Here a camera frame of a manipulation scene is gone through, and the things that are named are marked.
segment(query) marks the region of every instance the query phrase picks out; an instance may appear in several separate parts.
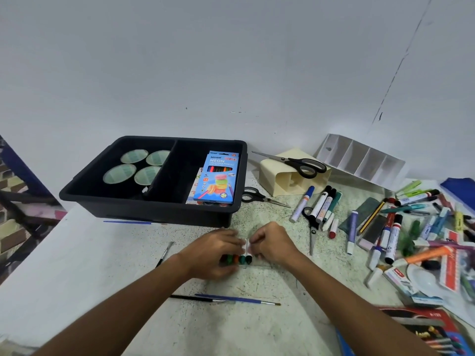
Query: scissors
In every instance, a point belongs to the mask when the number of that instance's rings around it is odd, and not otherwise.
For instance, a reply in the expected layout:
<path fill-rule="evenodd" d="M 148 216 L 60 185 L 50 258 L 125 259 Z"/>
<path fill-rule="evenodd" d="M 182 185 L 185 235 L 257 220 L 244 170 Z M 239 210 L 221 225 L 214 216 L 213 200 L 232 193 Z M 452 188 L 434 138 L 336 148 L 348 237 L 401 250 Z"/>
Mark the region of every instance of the scissors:
<path fill-rule="evenodd" d="M 253 151 L 255 154 L 271 158 L 272 160 L 280 161 L 286 165 L 293 167 L 303 178 L 314 178 L 318 173 L 326 172 L 324 163 L 314 160 L 312 158 L 286 158 L 274 155 L 261 154 Z"/>
<path fill-rule="evenodd" d="M 313 256 L 313 249 L 315 248 L 315 239 L 317 237 L 318 222 L 315 220 L 315 217 L 310 216 L 312 213 L 312 207 L 305 207 L 302 210 L 302 216 L 308 220 L 308 225 L 310 226 L 310 256 Z"/>
<path fill-rule="evenodd" d="M 255 187 L 245 187 L 244 192 L 242 193 L 242 202 L 253 202 L 253 201 L 263 201 L 263 202 L 270 202 L 279 206 L 283 207 L 290 207 L 289 205 L 286 205 L 285 203 L 280 203 L 276 200 L 273 200 L 269 197 L 265 197 L 263 194 L 259 192 L 258 189 Z"/>

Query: table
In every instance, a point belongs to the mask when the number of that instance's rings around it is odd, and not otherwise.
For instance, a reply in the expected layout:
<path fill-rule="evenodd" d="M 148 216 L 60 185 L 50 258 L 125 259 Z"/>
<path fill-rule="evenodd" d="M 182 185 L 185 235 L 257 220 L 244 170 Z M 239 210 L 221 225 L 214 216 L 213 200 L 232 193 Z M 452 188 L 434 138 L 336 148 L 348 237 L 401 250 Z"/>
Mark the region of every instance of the table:
<path fill-rule="evenodd" d="M 383 189 L 333 171 L 330 185 L 343 192 L 336 214 L 343 221 L 367 197 L 382 199 Z M 258 185 L 251 172 L 246 185 Z M 313 205 L 317 196 L 313 196 Z M 283 225 L 308 255 L 309 230 L 301 217 L 288 221 L 300 196 L 276 197 L 291 209 L 269 203 L 243 203 L 231 227 L 249 237 L 269 221 Z M 79 205 L 0 287 L 0 335 L 40 346 L 86 311 L 152 270 L 169 241 L 178 252 L 210 228 L 184 225 L 104 223 Z M 401 305 L 385 279 L 374 290 L 363 280 L 368 253 L 356 247 L 346 254 L 346 234 L 330 240 L 317 236 L 312 260 L 322 269 L 377 305 Z M 150 318 L 124 355 L 338 355 L 335 329 L 299 282 L 283 269 L 246 267 L 222 282 L 191 280 L 176 293 L 196 292 L 251 297 L 282 306 L 204 304 L 167 300 Z M 474 329 L 469 328 L 472 337 Z"/>

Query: black plastic tray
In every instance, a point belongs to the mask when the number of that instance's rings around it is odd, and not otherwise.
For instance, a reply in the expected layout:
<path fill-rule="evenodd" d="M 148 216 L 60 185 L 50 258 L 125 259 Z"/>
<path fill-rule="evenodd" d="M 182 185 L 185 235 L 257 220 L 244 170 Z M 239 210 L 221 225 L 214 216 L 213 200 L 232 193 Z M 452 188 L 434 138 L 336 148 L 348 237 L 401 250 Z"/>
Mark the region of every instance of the black plastic tray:
<path fill-rule="evenodd" d="M 145 196 L 144 186 L 137 185 L 133 177 L 115 185 L 102 180 L 104 173 L 121 164 L 124 153 L 134 149 L 146 149 L 149 153 L 170 150 Z M 234 203 L 228 207 L 185 204 L 198 169 L 211 150 L 239 153 Z M 240 140 L 123 136 L 78 173 L 61 190 L 59 198 L 75 201 L 97 217 L 229 227 L 232 214 L 241 207 L 246 164 L 247 144 Z M 147 166 L 145 161 L 134 165 L 137 170 Z"/>

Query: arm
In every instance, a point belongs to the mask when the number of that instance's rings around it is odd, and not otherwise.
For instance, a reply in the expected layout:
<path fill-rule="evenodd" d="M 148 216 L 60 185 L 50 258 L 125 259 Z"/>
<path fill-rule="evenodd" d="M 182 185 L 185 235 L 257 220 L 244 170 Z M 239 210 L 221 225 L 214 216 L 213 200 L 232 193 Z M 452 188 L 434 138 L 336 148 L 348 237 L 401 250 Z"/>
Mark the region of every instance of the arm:
<path fill-rule="evenodd" d="M 250 239 L 251 252 L 279 263 L 294 275 L 357 355 L 437 355 L 419 337 L 378 310 L 302 254 L 276 222 Z"/>
<path fill-rule="evenodd" d="M 201 236 L 54 336 L 35 356 L 119 356 L 161 304 L 191 278 L 218 279 L 237 266 L 218 267 L 226 253 L 241 255 L 245 241 L 234 230 Z"/>

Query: colored pencil box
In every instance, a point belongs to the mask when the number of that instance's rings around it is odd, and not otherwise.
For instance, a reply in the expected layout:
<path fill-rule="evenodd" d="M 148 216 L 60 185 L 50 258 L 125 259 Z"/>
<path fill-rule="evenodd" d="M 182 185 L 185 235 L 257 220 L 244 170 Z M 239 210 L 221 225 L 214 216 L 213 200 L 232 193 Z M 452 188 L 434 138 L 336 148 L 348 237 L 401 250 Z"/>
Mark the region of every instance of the colored pencil box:
<path fill-rule="evenodd" d="M 233 203 L 238 162 L 238 153 L 210 151 L 193 200 Z"/>

